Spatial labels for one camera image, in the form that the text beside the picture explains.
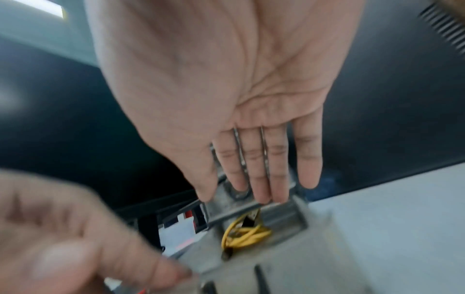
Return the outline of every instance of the human palm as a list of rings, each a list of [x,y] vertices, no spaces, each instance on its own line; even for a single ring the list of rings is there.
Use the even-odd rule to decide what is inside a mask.
[[[298,176],[318,184],[323,103],[357,28],[363,0],[88,0],[96,52],[148,145],[209,200],[217,173],[248,181],[259,202],[288,198],[291,123]],[[268,168],[265,168],[264,148]]]

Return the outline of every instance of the skin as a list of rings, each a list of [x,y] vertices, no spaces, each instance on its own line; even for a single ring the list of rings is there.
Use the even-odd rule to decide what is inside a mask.
[[[210,200],[213,143],[237,190],[284,202],[286,124],[298,177],[318,185],[323,103],[354,37],[363,0],[88,0],[102,71],[141,137]],[[263,128],[266,145],[262,145]],[[269,161],[269,177],[264,163]]]
[[[191,271],[153,250],[89,189],[0,170],[0,293],[106,294],[104,277],[160,289]]]

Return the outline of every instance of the yellow wire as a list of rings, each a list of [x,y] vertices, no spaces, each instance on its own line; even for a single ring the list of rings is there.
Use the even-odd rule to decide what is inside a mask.
[[[253,228],[237,227],[242,224],[242,221],[249,215],[249,213],[242,215],[236,219],[226,229],[221,240],[221,248],[243,248],[251,246],[263,241],[266,237],[271,235],[271,230],[258,224]]]

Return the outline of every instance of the vent grille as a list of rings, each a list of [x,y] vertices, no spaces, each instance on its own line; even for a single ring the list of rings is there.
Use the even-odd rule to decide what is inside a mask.
[[[451,44],[461,56],[465,56],[465,26],[437,4],[431,4],[420,13],[437,33]]]

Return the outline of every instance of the ceiling light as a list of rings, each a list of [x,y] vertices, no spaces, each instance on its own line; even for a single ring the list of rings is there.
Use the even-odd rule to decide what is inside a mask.
[[[47,13],[64,18],[63,7],[48,0],[13,0]]]

